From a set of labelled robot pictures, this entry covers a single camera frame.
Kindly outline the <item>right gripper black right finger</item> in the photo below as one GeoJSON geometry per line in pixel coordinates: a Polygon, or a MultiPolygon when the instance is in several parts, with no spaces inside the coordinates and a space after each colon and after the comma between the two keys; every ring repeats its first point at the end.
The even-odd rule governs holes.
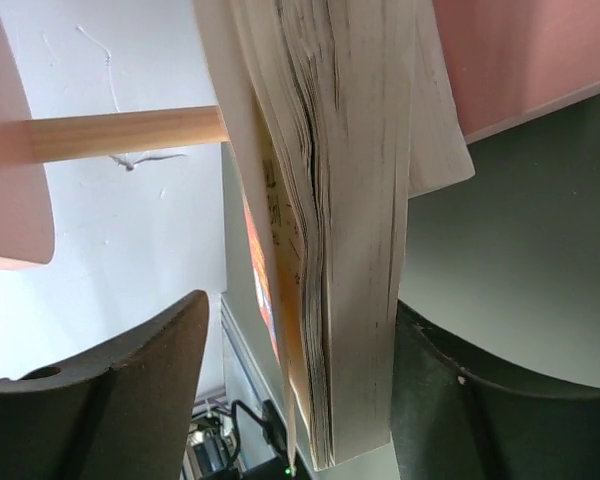
{"type": "Polygon", "coordinates": [[[537,373],[400,303],[391,432],[403,479],[600,479],[600,388],[537,373]]]}

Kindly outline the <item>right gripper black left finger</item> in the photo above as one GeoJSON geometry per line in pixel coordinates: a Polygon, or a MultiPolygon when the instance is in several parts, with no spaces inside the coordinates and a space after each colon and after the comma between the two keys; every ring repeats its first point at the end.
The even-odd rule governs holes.
{"type": "Polygon", "coordinates": [[[0,479],[178,478],[208,323],[196,290],[80,354],[0,379],[0,479]]]}

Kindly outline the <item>orange paperback book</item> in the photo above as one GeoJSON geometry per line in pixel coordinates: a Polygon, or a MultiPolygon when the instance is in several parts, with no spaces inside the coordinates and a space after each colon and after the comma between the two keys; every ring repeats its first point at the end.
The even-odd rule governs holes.
{"type": "Polygon", "coordinates": [[[316,470],[386,445],[406,237],[411,1],[198,1],[259,241],[287,416],[316,470]]]}

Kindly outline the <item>light blue maze activity book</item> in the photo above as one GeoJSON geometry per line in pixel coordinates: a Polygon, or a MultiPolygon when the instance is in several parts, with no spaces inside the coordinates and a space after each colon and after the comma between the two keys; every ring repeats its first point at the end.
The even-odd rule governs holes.
{"type": "Polygon", "coordinates": [[[431,1],[415,3],[409,196],[424,195],[475,175],[461,131],[431,1]]]}

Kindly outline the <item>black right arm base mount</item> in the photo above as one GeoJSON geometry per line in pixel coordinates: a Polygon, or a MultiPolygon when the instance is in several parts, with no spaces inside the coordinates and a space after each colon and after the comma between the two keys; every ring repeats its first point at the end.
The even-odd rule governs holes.
{"type": "Polygon", "coordinates": [[[241,400],[229,406],[206,405],[191,416],[181,479],[309,479],[301,458],[291,466],[288,459],[286,427],[274,403],[265,400],[258,412],[241,400]],[[244,415],[255,425],[259,439],[271,456],[250,466],[246,462],[246,438],[240,433],[244,415]]]}

